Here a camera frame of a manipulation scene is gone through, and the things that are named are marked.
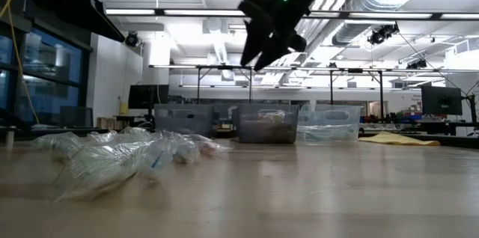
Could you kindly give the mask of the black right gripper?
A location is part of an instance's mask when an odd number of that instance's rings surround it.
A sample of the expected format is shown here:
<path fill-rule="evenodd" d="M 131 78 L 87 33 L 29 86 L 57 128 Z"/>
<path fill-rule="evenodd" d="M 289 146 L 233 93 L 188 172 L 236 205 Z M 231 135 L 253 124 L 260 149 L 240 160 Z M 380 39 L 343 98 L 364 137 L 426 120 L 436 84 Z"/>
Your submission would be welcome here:
<path fill-rule="evenodd" d="M 246 66 L 259 53 L 254 71 L 262 70 L 287 54 L 287 48 L 305 47 L 295 27 L 310 13 L 314 0 L 242 0 L 239 10 L 250 20 L 245 21 L 247 37 L 240 64 Z"/>

